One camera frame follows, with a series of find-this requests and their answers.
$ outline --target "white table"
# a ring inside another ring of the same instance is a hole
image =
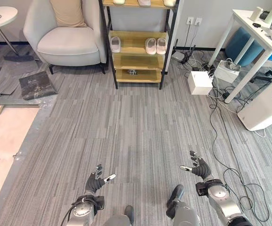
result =
[[[8,6],[2,6],[0,7],[0,15],[2,16],[0,18],[0,27],[9,24],[10,22],[14,21],[17,17],[17,9],[13,7]],[[0,29],[0,35],[3,37],[5,42],[10,46],[10,48],[15,52],[15,54],[18,56],[18,52],[15,50],[15,48],[11,45],[7,37],[4,35],[4,33]]]
[[[234,21],[237,21],[250,35],[250,39],[245,44],[244,48],[241,50],[237,58],[235,59],[234,63],[238,63],[241,58],[244,56],[250,45],[256,40],[264,49],[265,52],[262,56],[258,59],[258,61],[254,64],[251,70],[246,74],[246,76],[240,81],[240,83],[236,86],[236,88],[231,92],[231,94],[225,99],[225,103],[230,103],[230,101],[240,92],[240,90],[251,80],[251,78],[255,75],[255,73],[262,67],[262,65],[267,61],[267,59],[272,55],[272,39],[267,37],[265,34],[266,32],[263,31],[265,28],[269,28],[270,25],[266,24],[260,18],[257,19],[255,22],[250,20],[250,16],[252,15],[253,11],[248,10],[233,10],[232,17],[228,23],[227,29],[223,33],[219,44],[217,45],[215,52],[213,53],[209,65],[211,66],[216,59],[220,49],[222,48],[224,42],[227,39],[227,36],[234,24]],[[260,28],[255,28],[252,24],[257,23],[260,24]]]

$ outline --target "blue stool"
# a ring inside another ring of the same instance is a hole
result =
[[[226,47],[226,56],[234,61],[249,40],[249,38],[250,34],[246,32],[244,28],[239,28]],[[257,41],[254,41],[238,64],[242,67],[249,65],[258,56],[258,54],[262,52],[262,50],[263,47],[261,47]]]

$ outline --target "table leg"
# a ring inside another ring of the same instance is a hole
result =
[[[244,56],[244,54],[247,52],[247,50],[249,49],[249,47],[251,46],[251,44],[253,43],[254,38],[250,37],[250,39],[247,41],[247,43],[245,44],[244,48],[240,51],[240,53],[238,54],[238,57],[234,60],[234,63],[237,65],[238,62],[241,60],[241,58]]]
[[[269,59],[272,54],[272,50],[266,50],[258,61],[254,64],[251,70],[246,74],[246,76],[240,81],[240,83],[235,87],[235,89],[230,93],[230,95],[225,99],[225,103],[230,103],[230,101],[240,92],[240,90],[251,80],[255,73],[263,66],[263,64]]]
[[[18,56],[18,52],[15,50],[15,48],[11,45],[10,41],[7,39],[7,37],[4,35],[4,33],[0,29],[0,35],[3,37],[5,42],[9,45],[9,47],[15,52],[15,54]]]
[[[217,55],[219,54],[219,52],[220,52],[224,42],[226,41],[226,38],[227,38],[233,24],[234,24],[234,18],[232,16],[229,23],[228,23],[228,26],[227,26],[225,32],[222,34],[222,37],[221,37],[221,39],[219,41],[219,44],[217,44],[217,47],[216,47],[216,49],[215,49],[215,51],[214,51],[214,53],[213,53],[213,55],[212,55],[212,57],[211,57],[211,59],[210,59],[210,61],[208,63],[209,66],[211,66],[213,64],[214,60],[216,59]]]

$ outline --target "table top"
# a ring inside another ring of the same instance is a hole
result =
[[[14,21],[17,17],[17,9],[9,6],[0,7],[0,27]]]
[[[246,29],[247,32],[265,49],[272,50],[272,39],[266,36],[265,30],[269,29],[270,24],[265,23],[263,20],[258,18],[256,21],[250,20],[253,11],[248,10],[233,10],[234,18]],[[260,24],[261,27],[256,28],[252,24]]]

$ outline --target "white box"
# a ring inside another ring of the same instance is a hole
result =
[[[225,62],[221,60],[219,65],[217,66],[214,76],[218,79],[224,80],[229,83],[233,83],[234,80],[238,77],[239,72],[238,71],[233,71],[229,70],[228,68],[225,68]]]
[[[192,95],[208,95],[213,88],[207,72],[191,72],[188,84]]]

